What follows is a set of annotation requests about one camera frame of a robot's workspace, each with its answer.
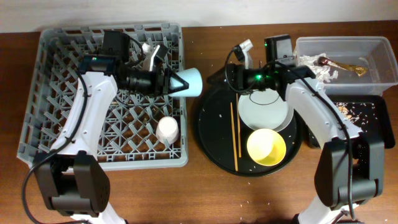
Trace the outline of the light blue plastic cup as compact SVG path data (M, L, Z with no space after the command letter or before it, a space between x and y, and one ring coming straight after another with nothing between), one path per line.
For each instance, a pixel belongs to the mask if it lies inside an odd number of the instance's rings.
M177 72L177 75L188 83L188 89L170 93L172 97L197 97L203 89L201 74L197 68L190 68Z

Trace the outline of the wooden chopstick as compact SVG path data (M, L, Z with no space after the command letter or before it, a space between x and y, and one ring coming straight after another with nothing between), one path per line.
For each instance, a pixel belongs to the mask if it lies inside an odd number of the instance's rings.
M238 129L238 157L242 157L241 150L241 123L240 123L240 115L239 115L239 94L236 93L236 117L237 117L237 129Z
M232 140L233 140L233 154L234 154L234 169L235 172L238 172L238 153L236 147L236 132L235 132L235 122L234 122L234 112L233 112L233 104L230 103L230 114L231 114L231 131L232 131Z

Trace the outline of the grey round plate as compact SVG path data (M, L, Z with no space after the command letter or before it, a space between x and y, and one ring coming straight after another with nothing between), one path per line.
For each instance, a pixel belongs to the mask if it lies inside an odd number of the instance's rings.
M238 113L241 121L253 130L273 129L279 132L290 124L294 109L275 90L254 90L239 97Z

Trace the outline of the pink plastic cup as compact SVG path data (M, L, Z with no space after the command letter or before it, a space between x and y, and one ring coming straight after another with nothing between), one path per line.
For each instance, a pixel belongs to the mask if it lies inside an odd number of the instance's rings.
M161 118L157 125L155 135L162 144L165 141L167 141L168 144L173 144L179 137L177 120L171 116Z

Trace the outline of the white paper napkin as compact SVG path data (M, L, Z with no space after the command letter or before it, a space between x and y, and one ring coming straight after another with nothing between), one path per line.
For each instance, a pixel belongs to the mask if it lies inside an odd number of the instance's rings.
M327 65L319 65L318 59L320 57L326 57L326 53L314 56L302 55L298 59L298 65L307 66L316 75L319 82L330 83L332 80L336 80L338 78L338 71L332 70Z

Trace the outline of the yellow bowl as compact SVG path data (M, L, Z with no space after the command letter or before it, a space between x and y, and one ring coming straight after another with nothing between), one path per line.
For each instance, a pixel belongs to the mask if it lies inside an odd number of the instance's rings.
M283 137L272 129L258 129L246 142L249 157L262 166L275 166L282 162L287 153Z

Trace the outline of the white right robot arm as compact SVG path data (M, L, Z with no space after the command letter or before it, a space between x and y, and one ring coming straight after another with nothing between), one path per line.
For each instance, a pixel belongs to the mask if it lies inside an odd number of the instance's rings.
M236 93L272 89L303 119L322 153L314 176L316 197L292 223L337 223L354 208L379 196L384 183L384 141L367 138L339 111L307 67L269 62L262 68L227 63L210 75L212 85Z

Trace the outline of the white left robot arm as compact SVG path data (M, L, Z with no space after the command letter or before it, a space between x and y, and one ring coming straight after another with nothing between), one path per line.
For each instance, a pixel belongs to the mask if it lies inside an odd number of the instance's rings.
M50 152L35 155L29 171L34 175L45 206L73 223L125 223L109 202L110 181L97 160L98 141L107 110L118 90L147 96L198 96L200 89L184 79L198 78L197 69L175 73L160 68L162 59L152 56L152 68L137 70L127 57L86 55L78 67L78 90L64 127Z

